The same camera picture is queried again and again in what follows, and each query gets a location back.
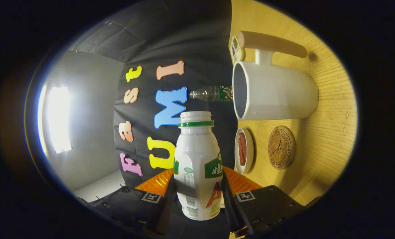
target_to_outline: clear plastic water bottle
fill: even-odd
[[[223,162],[210,112],[182,112],[173,177],[182,213],[197,221],[220,213]]]
[[[190,98],[205,101],[233,101],[232,86],[205,86],[197,91],[190,91]]]

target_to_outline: white plastic bottle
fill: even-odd
[[[204,221],[220,213],[223,163],[212,133],[210,112],[182,112],[175,149],[174,178],[182,212]]]

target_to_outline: barcode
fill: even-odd
[[[192,207],[197,207],[195,198],[185,196],[185,200],[187,201],[187,205],[192,206]]]

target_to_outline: red letter a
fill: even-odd
[[[211,198],[209,199],[208,204],[206,205],[206,208],[211,206],[212,203],[218,198],[221,198],[221,189],[220,189],[220,184],[217,182],[215,184],[214,191],[212,192]]]

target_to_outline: foam letter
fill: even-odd
[[[168,65],[165,67],[158,66],[156,69],[156,79],[160,80],[162,77],[171,75],[171,74],[179,74],[182,75],[184,73],[184,61],[178,61],[176,64]]]
[[[180,118],[173,116],[183,112],[185,107],[173,101],[185,103],[187,101],[187,88],[183,86],[175,91],[159,90],[156,92],[156,102],[166,106],[166,108],[154,116],[155,128],[159,128],[161,125],[178,125]]]
[[[153,148],[164,148],[168,150],[169,157],[167,159],[155,157],[153,154],[149,155],[150,166],[152,168],[166,168],[170,169],[173,167],[173,156],[175,153],[175,146],[168,141],[154,140],[151,137],[147,138],[147,148],[153,150]]]
[[[211,198],[209,198],[208,204],[206,204],[206,208],[211,206],[212,203],[218,198],[221,198],[221,189],[220,189],[220,184],[217,182],[215,184],[214,191],[212,191]]]
[[[123,97],[123,102],[125,104],[134,103],[138,97],[138,88],[134,87],[132,90],[127,90],[125,96]]]
[[[135,163],[134,160],[127,158],[124,153],[120,154],[120,162],[122,164],[122,169],[124,172],[129,171],[143,176],[143,173],[141,172],[141,166],[138,163],[132,165],[133,163]]]
[[[129,82],[131,79],[135,79],[141,75],[141,66],[137,67],[136,71],[133,71],[132,68],[129,68],[129,71],[125,74],[126,82]]]
[[[132,135],[132,127],[129,121],[125,121],[125,123],[119,124],[119,134],[122,140],[127,140],[128,142],[132,142],[134,140],[134,136]]]

